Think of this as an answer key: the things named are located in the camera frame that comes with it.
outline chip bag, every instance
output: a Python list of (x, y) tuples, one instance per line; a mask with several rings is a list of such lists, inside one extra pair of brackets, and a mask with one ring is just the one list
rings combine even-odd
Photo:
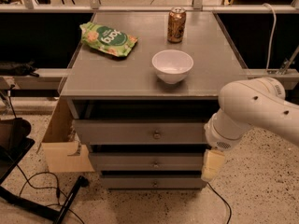
[(117, 57), (127, 56), (138, 40), (136, 36), (92, 22), (81, 24), (80, 28), (82, 43)]

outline gray cabinet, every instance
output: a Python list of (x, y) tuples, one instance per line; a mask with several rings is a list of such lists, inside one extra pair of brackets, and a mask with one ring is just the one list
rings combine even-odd
[[(89, 159), (108, 189), (201, 189), (208, 145), (204, 124), (218, 92), (246, 79), (214, 15), (187, 12), (181, 43), (167, 42), (168, 12), (97, 12), (93, 21), (139, 40), (125, 59), (82, 46), (61, 97)], [(189, 53), (194, 66), (167, 85), (151, 66), (164, 49)]]

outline aluminum can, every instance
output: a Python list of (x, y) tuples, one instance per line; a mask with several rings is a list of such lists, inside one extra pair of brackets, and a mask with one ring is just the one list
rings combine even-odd
[(173, 7), (168, 17), (167, 40), (169, 42), (181, 42), (184, 36), (186, 23), (186, 11), (182, 7)]

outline gray drawer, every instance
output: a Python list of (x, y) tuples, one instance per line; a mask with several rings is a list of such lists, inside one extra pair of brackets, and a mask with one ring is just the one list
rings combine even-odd
[(200, 176), (100, 176), (106, 189), (202, 189), (206, 182)]
[(204, 123), (153, 120), (75, 120), (85, 144), (204, 144)]
[(113, 170), (196, 170), (202, 169), (203, 154), (90, 153), (95, 171)]

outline speckled floor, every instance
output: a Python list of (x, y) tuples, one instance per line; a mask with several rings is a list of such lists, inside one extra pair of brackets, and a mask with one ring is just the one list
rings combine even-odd
[[(20, 162), (29, 177), (48, 171), (42, 148), (38, 147), (50, 120), (55, 101), (26, 100), (18, 106), (19, 117), (32, 124), (36, 143)], [(2, 119), (11, 118), (8, 114)], [(226, 163), (211, 182), (212, 187), (232, 207), (232, 224), (297, 224), (299, 220), (299, 147), (261, 130), (248, 132), (242, 143), (226, 153)], [(90, 181), (80, 189), (71, 209), (85, 223), (91, 224), (219, 224), (226, 223), (228, 209), (223, 201), (206, 187), (202, 190), (107, 190), (96, 173), (57, 174), (63, 192), (73, 187), (79, 175)], [(19, 194), (25, 179), (16, 168), (3, 187)], [(37, 187), (55, 186), (50, 175), (32, 179)], [(53, 189), (26, 186), (22, 197), (44, 205), (57, 203)], [(0, 223), (51, 223), (0, 200)], [(65, 223), (80, 223), (68, 214)]]

